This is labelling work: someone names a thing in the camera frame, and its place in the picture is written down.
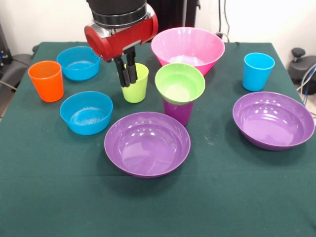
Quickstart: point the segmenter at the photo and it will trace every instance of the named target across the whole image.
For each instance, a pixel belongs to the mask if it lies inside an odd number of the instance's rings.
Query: blue bowl
[[[90,47],[68,48],[57,57],[63,74],[71,80],[88,80],[94,77],[100,67],[100,58]]]
[[[92,135],[109,125],[112,111],[113,102],[109,96],[85,91],[67,98],[60,107],[60,116],[73,132]]]

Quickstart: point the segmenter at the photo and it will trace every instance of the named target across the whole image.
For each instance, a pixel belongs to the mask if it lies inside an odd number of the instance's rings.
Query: green tablecloth
[[[55,60],[84,43],[42,43],[33,62]],[[101,63],[88,81],[64,79],[56,103],[38,97],[24,76],[0,123],[0,237],[315,237],[316,137],[283,152],[250,144],[232,118],[243,57],[271,55],[276,65],[265,90],[299,96],[269,43],[228,43],[205,76],[189,125],[190,154],[176,171],[144,180],[118,170],[107,158],[107,129],[72,133],[59,116],[70,95],[97,90],[114,102],[110,125],[139,111],[163,112],[154,78],[160,68],[150,45],[136,61],[150,69],[146,99],[125,102],[114,63]]]

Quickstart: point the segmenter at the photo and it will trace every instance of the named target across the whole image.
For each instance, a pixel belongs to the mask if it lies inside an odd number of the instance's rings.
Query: orange cup
[[[45,102],[55,102],[64,95],[61,66],[54,61],[42,61],[29,68],[29,76],[40,98]]]

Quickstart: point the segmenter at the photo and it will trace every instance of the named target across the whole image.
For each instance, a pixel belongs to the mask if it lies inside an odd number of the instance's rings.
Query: pink bowl
[[[163,66],[168,63],[190,64],[205,75],[223,56],[225,45],[209,31],[179,27],[157,34],[152,40],[152,51]]]

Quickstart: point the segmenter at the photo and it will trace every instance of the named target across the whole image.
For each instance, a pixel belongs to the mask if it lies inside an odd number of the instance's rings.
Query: purple cup
[[[194,102],[184,105],[175,105],[165,99],[163,100],[164,113],[178,120],[183,126],[187,125],[190,120]]]

